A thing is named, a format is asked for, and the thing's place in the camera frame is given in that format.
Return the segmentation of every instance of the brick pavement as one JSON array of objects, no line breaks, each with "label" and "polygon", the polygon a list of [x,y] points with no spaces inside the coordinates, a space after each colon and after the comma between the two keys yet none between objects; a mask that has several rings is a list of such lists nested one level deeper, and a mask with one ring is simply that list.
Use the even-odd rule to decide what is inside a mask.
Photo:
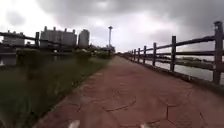
[{"label": "brick pavement", "polygon": [[224,98],[115,57],[35,128],[224,128]]}]

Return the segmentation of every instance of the shrub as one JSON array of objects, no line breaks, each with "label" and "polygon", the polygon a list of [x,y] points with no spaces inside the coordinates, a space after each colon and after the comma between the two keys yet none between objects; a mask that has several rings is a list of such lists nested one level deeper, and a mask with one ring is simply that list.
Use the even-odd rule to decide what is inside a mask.
[{"label": "shrub", "polygon": [[111,57],[109,53],[105,51],[97,52],[96,55],[98,58],[102,58],[102,59],[109,59]]},{"label": "shrub", "polygon": [[40,51],[22,49],[16,51],[16,63],[26,73],[28,80],[40,76],[40,68],[43,66],[43,56]]},{"label": "shrub", "polygon": [[78,60],[79,62],[86,62],[86,61],[88,61],[88,60],[91,58],[91,56],[92,56],[91,52],[86,51],[86,50],[76,50],[76,51],[74,52],[74,54],[75,54],[75,57],[77,58],[77,60]]}]

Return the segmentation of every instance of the water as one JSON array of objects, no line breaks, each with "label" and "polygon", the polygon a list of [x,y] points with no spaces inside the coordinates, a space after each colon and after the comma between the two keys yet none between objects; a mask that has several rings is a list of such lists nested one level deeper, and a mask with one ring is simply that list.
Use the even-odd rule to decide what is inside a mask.
[{"label": "water", "polygon": [[[147,60],[146,64],[152,65],[152,61]],[[163,68],[163,69],[170,70],[170,64],[156,62],[156,66],[160,67],[160,68]],[[185,66],[181,66],[181,65],[175,65],[175,71],[178,72],[178,73],[182,73],[182,74],[185,74],[185,75],[188,75],[188,76],[193,76],[193,77],[203,79],[203,80],[207,80],[207,81],[212,81],[212,77],[213,77],[213,72],[212,71],[204,70],[204,69],[200,69],[200,68],[193,68],[193,67],[185,67]],[[221,75],[220,83],[224,85],[224,73],[222,73],[222,75]]]},{"label": "water", "polygon": [[[62,60],[62,59],[66,59],[68,58],[67,56],[49,56],[49,58],[47,60],[50,61],[58,61],[58,60]],[[0,58],[0,67],[1,66],[15,66],[16,65],[16,57],[12,56],[12,57],[1,57]]]}]

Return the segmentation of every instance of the river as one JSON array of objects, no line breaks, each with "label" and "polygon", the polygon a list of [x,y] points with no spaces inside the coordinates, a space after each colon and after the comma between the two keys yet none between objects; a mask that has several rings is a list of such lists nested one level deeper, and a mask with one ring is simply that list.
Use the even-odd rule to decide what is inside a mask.
[{"label": "river", "polygon": [[[146,64],[152,65],[152,61],[146,61]],[[156,66],[160,67],[160,68],[164,68],[164,69],[168,69],[170,70],[170,64],[166,64],[166,63],[160,63],[160,62],[156,62]],[[181,66],[181,65],[175,65],[175,71],[188,75],[188,76],[193,76],[196,78],[200,78],[203,80],[207,80],[207,81],[212,81],[212,77],[213,77],[213,72],[210,70],[204,70],[204,69],[200,69],[200,68],[193,68],[193,67],[185,67],[185,66]],[[222,73],[221,76],[221,84],[224,85],[224,73]]]}]

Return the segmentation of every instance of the wooden fence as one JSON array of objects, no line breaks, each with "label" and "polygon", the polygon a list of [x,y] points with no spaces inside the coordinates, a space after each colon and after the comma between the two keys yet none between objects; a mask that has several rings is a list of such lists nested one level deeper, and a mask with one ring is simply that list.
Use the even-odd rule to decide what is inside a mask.
[{"label": "wooden fence", "polygon": [[[195,68],[201,68],[206,70],[213,71],[213,79],[212,82],[216,85],[220,84],[221,73],[224,72],[224,64],[222,62],[223,51],[223,23],[221,21],[217,21],[214,23],[215,26],[215,35],[214,36],[206,36],[204,38],[198,38],[188,41],[177,42],[176,36],[172,36],[172,43],[165,46],[157,46],[156,43],[153,44],[153,48],[148,48],[144,46],[144,49],[134,49],[132,51],[126,52],[124,56],[127,59],[132,61],[137,61],[138,63],[146,64],[146,60],[152,61],[152,66],[156,66],[156,62],[169,63],[170,64],[170,72],[175,72],[175,65],[182,66],[190,66]],[[188,51],[188,52],[176,52],[176,48],[178,46],[189,45],[189,44],[197,44],[204,42],[215,42],[214,51]],[[168,53],[157,53],[159,49],[171,48],[171,52]],[[147,54],[148,51],[153,51],[153,54]],[[214,56],[214,62],[211,64],[205,63],[185,63],[179,62],[176,60],[177,55],[182,56]],[[161,60],[158,59],[157,56],[171,56],[170,60]]]}]

